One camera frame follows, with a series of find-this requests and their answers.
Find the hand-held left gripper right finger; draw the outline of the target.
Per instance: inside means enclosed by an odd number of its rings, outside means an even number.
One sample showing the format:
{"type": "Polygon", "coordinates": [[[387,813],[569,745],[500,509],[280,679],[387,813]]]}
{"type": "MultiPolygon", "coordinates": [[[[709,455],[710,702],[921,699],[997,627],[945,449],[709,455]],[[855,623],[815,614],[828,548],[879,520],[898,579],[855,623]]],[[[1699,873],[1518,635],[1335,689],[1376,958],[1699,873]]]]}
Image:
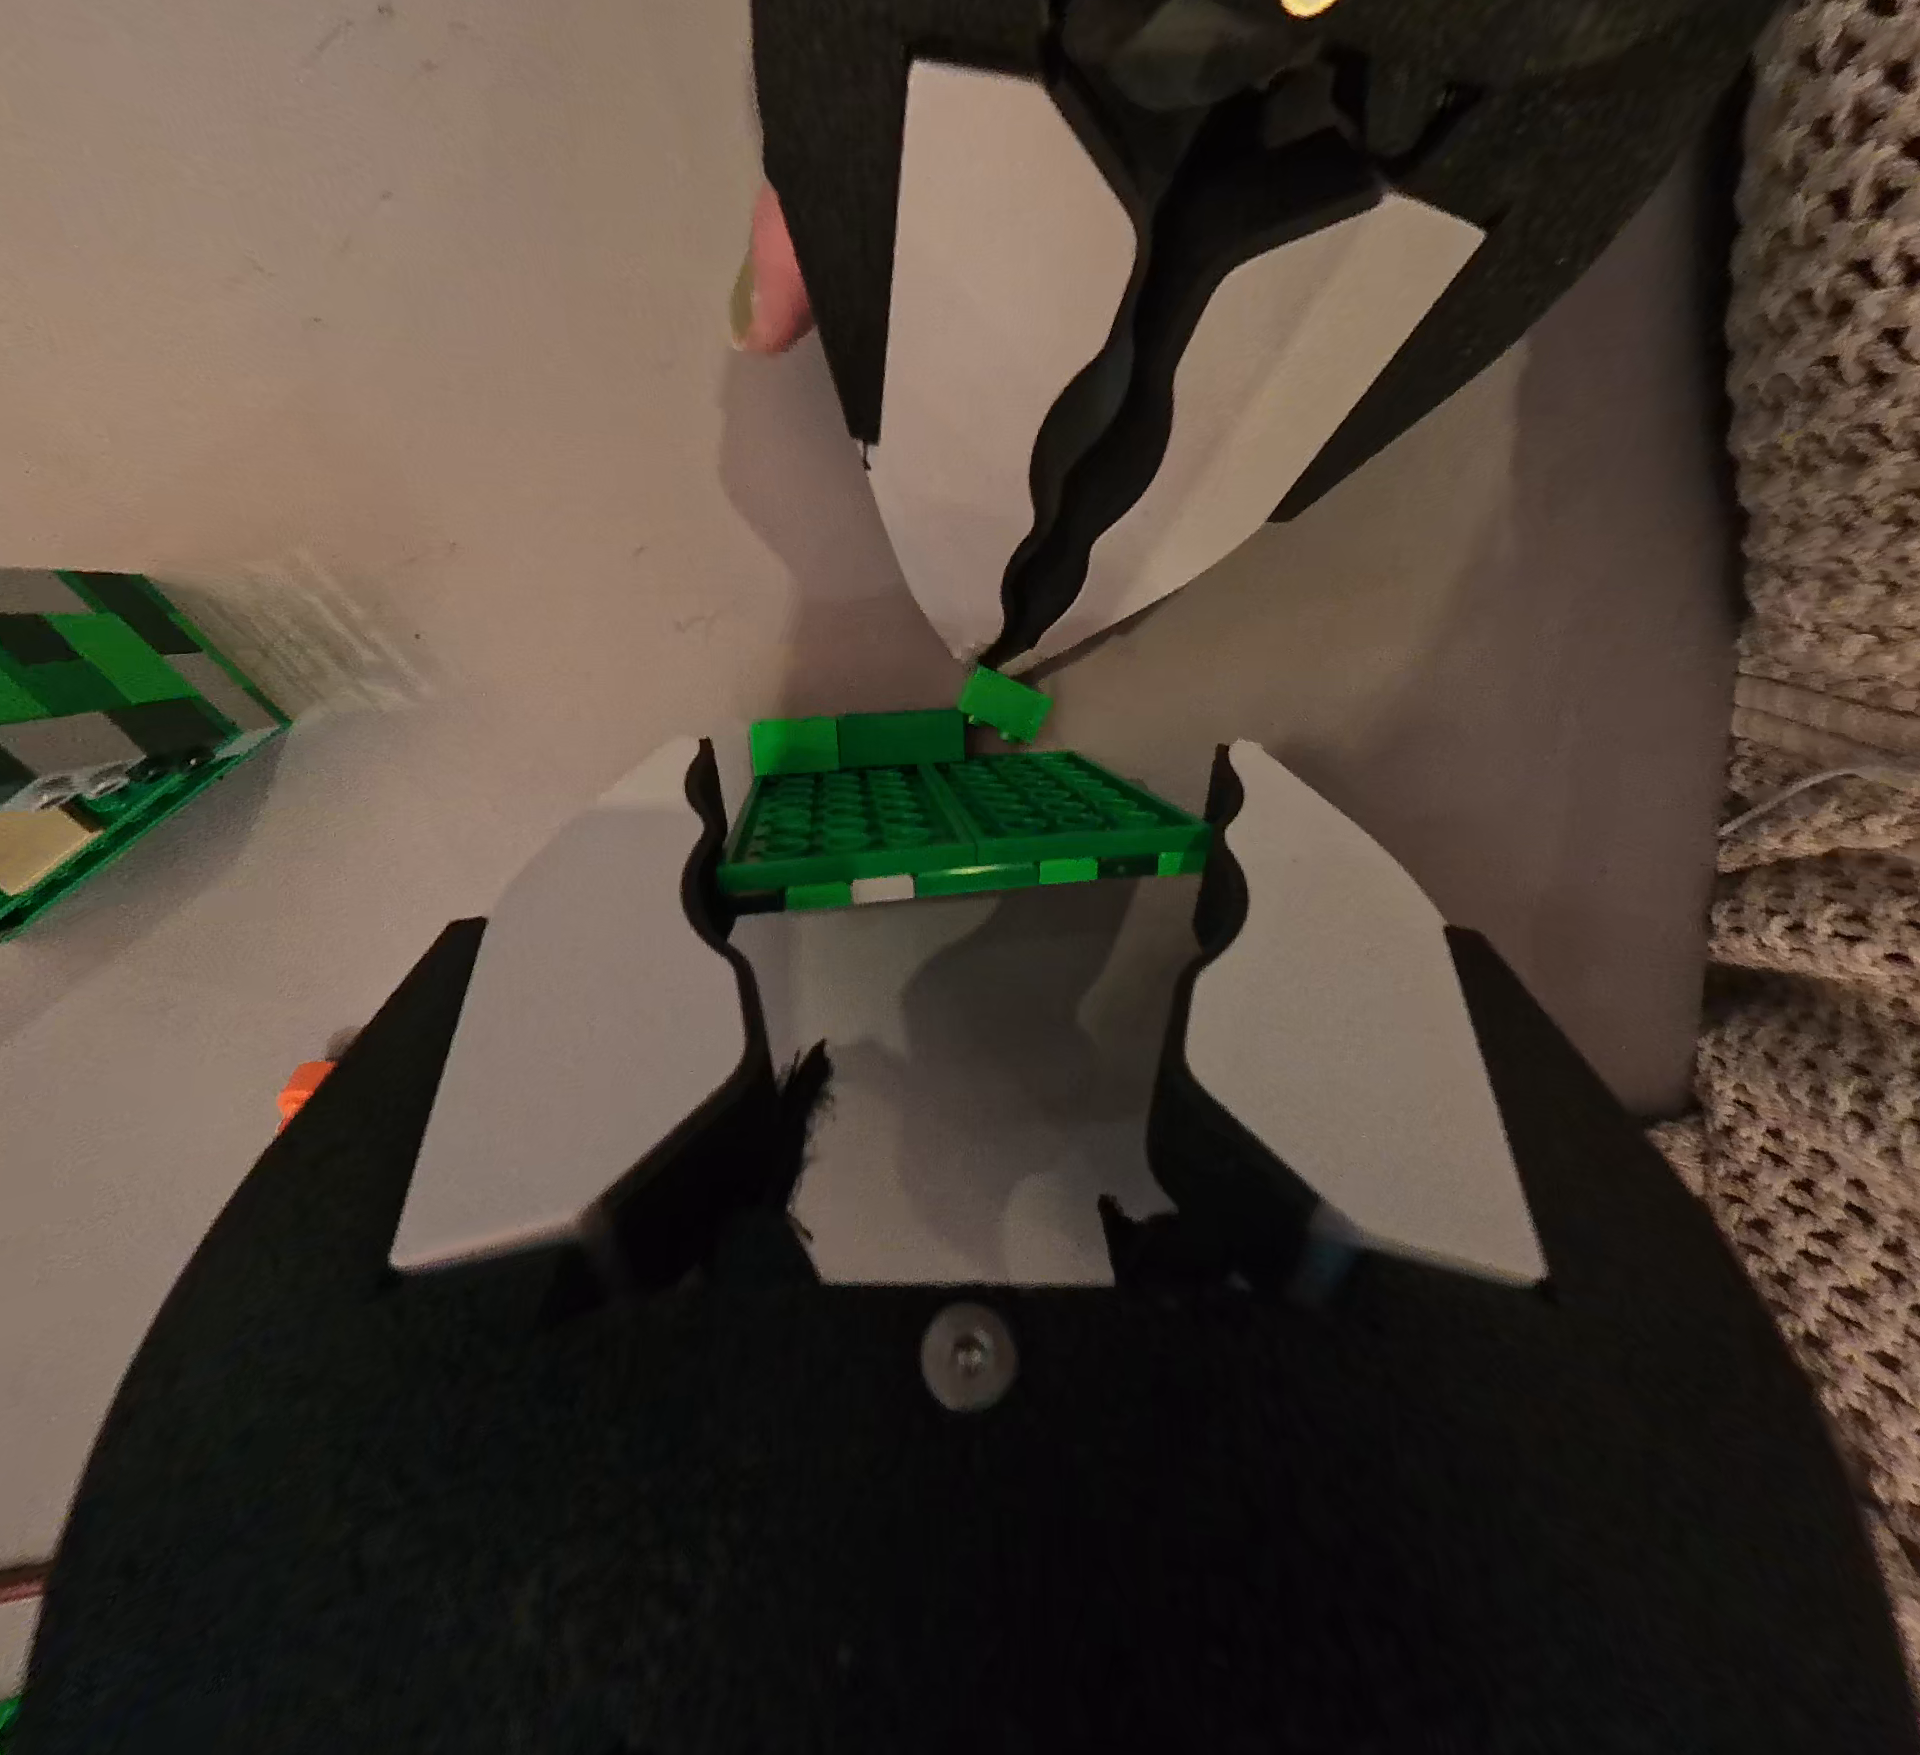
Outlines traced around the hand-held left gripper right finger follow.
{"type": "Polygon", "coordinates": [[[1259,742],[1216,760],[1237,878],[1194,977],[1184,1061],[1358,1248],[1506,1287],[1550,1259],[1452,961],[1449,925],[1380,843],[1259,742]]]}

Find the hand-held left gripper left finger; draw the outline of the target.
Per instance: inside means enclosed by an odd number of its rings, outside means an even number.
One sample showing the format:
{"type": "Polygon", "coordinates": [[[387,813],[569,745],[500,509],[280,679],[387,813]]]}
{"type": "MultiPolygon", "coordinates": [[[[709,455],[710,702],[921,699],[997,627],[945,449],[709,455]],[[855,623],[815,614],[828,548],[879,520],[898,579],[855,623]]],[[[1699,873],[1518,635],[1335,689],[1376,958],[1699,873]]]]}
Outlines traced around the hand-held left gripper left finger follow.
{"type": "Polygon", "coordinates": [[[567,821],[487,919],[391,1239],[397,1270],[567,1240],[749,1053],[695,921],[709,838],[678,734],[567,821]]]}

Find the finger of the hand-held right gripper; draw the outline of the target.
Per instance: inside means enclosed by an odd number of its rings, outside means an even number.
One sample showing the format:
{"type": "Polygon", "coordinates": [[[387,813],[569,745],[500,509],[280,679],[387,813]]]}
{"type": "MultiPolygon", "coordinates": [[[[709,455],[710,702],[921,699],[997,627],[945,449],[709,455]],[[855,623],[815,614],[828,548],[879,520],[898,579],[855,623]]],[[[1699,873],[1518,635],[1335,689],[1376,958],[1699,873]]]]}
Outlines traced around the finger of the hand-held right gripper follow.
{"type": "Polygon", "coordinates": [[[1305,480],[1486,232],[1390,189],[1226,272],[1139,334],[1119,413],[1074,469],[997,658],[1075,649],[1233,555],[1305,480]]]}
{"type": "Polygon", "coordinates": [[[958,660],[1000,637],[1036,436],[1108,346],[1136,261],[1128,207],[1041,82],[912,66],[867,480],[912,600],[958,660]]]}

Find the small green lego brick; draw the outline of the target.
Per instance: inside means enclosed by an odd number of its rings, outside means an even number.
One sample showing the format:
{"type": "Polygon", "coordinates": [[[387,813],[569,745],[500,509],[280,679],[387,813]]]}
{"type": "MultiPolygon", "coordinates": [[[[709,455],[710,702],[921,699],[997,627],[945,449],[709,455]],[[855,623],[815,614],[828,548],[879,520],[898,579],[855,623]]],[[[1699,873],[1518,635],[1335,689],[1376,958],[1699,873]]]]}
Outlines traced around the small green lego brick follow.
{"type": "Polygon", "coordinates": [[[976,664],[957,699],[957,711],[967,725],[988,731],[1011,745],[1036,740],[1054,715],[1054,697],[1041,687],[976,664]]]}

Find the green lego plate assembly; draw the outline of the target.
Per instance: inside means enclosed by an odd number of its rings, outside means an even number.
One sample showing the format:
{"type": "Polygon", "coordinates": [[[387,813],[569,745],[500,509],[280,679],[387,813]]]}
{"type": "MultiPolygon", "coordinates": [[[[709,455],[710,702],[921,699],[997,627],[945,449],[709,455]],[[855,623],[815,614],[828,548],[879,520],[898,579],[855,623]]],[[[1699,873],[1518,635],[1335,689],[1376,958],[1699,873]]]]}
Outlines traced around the green lego plate assembly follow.
{"type": "Polygon", "coordinates": [[[962,712],[771,718],[717,867],[742,912],[998,896],[1205,870],[1200,817],[1074,751],[968,751],[962,712]]]}

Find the person's right hand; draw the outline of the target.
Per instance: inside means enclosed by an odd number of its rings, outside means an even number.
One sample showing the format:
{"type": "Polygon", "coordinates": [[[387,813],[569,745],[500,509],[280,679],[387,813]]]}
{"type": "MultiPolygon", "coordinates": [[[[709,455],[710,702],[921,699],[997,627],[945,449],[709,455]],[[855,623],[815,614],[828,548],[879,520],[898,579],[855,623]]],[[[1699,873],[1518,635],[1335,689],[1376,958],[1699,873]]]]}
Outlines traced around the person's right hand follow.
{"type": "Polygon", "coordinates": [[[762,184],[752,207],[749,246],[733,281],[728,302],[733,349],[780,356],[815,326],[801,262],[773,184],[762,184]]]}

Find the beige knitted blanket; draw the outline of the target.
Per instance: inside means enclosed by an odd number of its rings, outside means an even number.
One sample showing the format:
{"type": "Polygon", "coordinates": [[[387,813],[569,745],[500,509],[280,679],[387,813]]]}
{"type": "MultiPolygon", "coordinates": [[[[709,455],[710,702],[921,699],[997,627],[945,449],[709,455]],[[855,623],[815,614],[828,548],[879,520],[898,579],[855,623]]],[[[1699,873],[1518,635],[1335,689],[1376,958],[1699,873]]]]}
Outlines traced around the beige knitted blanket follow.
{"type": "Polygon", "coordinates": [[[1918,1554],[1918,0],[1792,0],[1741,129],[1742,623],[1692,1114],[1659,1130],[1918,1554]]]}

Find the green lego frame structure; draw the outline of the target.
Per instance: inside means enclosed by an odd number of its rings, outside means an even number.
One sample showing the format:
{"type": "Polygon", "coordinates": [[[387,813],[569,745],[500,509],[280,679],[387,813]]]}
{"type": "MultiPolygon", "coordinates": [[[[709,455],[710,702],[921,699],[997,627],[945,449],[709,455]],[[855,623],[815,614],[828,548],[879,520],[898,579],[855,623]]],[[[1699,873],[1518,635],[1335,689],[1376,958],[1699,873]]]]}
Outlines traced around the green lego frame structure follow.
{"type": "Polygon", "coordinates": [[[293,729],[150,577],[2,571],[2,939],[293,729]]]}

